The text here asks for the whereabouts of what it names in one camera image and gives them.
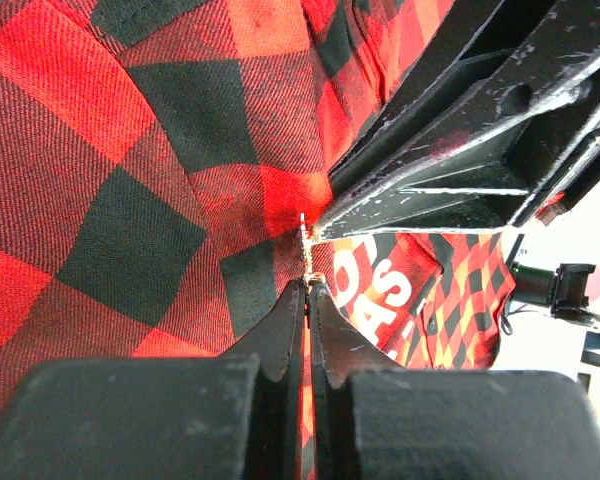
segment orange and black checkered pattern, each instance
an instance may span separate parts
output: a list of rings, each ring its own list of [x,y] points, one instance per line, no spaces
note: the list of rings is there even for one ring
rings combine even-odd
[[[493,364],[498,321],[515,286],[499,235],[431,235],[434,251],[449,258],[409,335],[388,348],[408,368],[473,369]]]
[[[331,201],[328,170],[451,3],[0,1],[0,408],[46,359],[216,355],[249,330],[302,273],[300,212]],[[506,288],[496,249],[449,242],[445,259],[419,240],[425,310],[442,325],[474,299],[440,284],[457,252],[486,290],[428,346],[436,365],[486,338],[466,322]],[[314,264],[333,286],[332,254]]]

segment red printed fabric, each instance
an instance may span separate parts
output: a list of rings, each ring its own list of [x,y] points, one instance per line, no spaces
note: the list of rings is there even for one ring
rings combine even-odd
[[[0,1],[0,408],[47,359],[211,356],[253,327],[451,3]],[[498,237],[373,241],[336,244],[350,291],[351,256],[314,250],[343,312],[404,365],[487,366]]]

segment red and black plaid shirt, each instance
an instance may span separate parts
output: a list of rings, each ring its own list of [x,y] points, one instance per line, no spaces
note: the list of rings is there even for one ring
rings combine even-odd
[[[300,212],[323,212],[327,171],[451,4],[1,1],[0,408],[45,359],[215,355],[251,328],[302,273]],[[335,245],[358,259],[343,311],[393,309],[380,347],[490,364],[513,285],[497,236],[365,245]],[[314,256],[345,290],[334,246]],[[384,259],[410,282],[397,307]]]

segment black metal bracket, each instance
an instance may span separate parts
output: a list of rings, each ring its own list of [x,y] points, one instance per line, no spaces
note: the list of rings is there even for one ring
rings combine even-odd
[[[598,156],[600,0],[457,0],[314,236],[520,226]]]

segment white lettering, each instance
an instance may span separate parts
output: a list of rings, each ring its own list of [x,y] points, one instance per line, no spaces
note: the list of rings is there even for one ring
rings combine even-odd
[[[398,287],[398,293],[388,294],[385,301],[390,307],[402,307],[411,297],[411,282],[402,272],[389,272],[389,270],[391,270],[391,260],[385,258],[373,272],[373,288],[378,293],[385,293]]]
[[[398,314],[393,310],[373,303],[365,295],[358,295],[353,304],[353,323],[358,327],[367,340],[374,345],[378,344],[376,330],[381,323],[391,325]]]
[[[340,291],[340,287],[336,281],[336,305],[338,308],[343,307],[351,300],[358,292],[358,286],[360,285],[360,273],[358,271],[358,264],[353,256],[353,253],[349,250],[340,250],[333,256],[333,270],[336,278],[338,278],[338,272],[344,269],[347,274],[349,284],[344,292]]]

